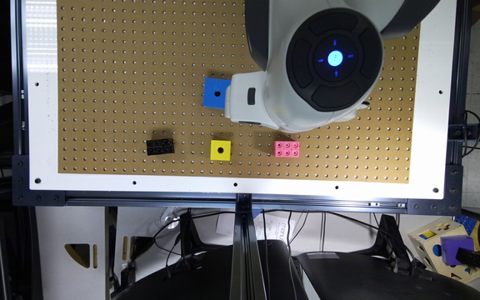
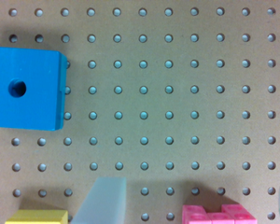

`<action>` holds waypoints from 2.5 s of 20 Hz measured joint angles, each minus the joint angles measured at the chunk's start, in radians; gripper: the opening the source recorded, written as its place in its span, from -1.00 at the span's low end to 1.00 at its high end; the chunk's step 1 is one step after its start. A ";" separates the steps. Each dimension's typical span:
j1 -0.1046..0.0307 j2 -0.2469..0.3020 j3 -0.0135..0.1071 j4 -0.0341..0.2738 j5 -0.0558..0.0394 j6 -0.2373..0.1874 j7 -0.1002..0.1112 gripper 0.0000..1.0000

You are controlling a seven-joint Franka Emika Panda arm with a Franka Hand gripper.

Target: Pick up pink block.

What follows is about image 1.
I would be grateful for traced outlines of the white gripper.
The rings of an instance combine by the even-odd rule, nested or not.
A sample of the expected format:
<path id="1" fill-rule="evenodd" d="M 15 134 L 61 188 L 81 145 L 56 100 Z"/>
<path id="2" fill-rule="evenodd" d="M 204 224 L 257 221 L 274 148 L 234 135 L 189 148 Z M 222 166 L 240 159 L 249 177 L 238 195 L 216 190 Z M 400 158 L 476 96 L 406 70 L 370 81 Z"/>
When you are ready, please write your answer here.
<path id="1" fill-rule="evenodd" d="M 245 72 L 232 76 L 227 88 L 225 115 L 234 122 L 288 130 L 278 114 L 290 82 L 284 73 Z"/>

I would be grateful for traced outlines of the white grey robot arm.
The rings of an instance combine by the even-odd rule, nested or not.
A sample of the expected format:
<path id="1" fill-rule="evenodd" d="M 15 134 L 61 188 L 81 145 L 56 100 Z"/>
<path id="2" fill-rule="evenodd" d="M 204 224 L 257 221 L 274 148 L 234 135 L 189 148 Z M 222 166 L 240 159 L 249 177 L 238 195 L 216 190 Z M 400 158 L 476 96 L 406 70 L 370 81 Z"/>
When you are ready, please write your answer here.
<path id="1" fill-rule="evenodd" d="M 225 115 L 299 133 L 346 122 L 364 107 L 383 68 L 384 42 L 412 31 L 438 0 L 246 1 L 256 72 L 237 73 Z"/>

